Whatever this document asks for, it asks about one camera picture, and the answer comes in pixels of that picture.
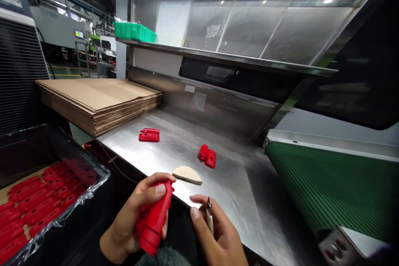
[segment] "green plastic crate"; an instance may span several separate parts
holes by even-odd
[[[155,42],[157,35],[141,24],[113,22],[115,37],[136,39],[142,42]]]

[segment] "stack of flattened cardboard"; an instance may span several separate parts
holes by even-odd
[[[162,92],[123,79],[37,80],[42,102],[93,136],[161,103]]]

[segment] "hand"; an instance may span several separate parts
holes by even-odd
[[[202,204],[199,210],[195,207],[191,208],[190,214],[209,266],[248,266],[238,232],[216,201],[210,199],[215,235],[213,237],[206,222],[208,197],[193,195],[190,199]]]
[[[141,206],[159,201],[166,192],[164,184],[152,187],[157,181],[176,178],[170,174],[157,172],[142,180],[134,189],[132,195],[119,211],[112,225],[100,238],[100,248],[104,256],[114,264],[122,264],[129,254],[137,252],[140,240],[133,235],[134,226],[139,218]],[[162,238],[166,238],[167,216],[162,227]]]

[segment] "stainless steel table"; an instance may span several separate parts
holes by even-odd
[[[159,129],[160,142],[138,141],[143,128]],[[216,199],[237,228],[241,242],[269,263],[323,264],[315,241],[305,240],[298,228],[301,217],[261,148],[165,108],[141,115],[97,140],[145,175],[172,173],[182,165],[195,169],[203,184],[177,180],[174,195],[189,206],[197,205],[189,199],[193,194]],[[216,152],[215,169],[198,160],[202,144]]]

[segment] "green conveyor belt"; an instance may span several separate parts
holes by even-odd
[[[319,240],[343,226],[388,241],[399,163],[284,143],[265,153]]]

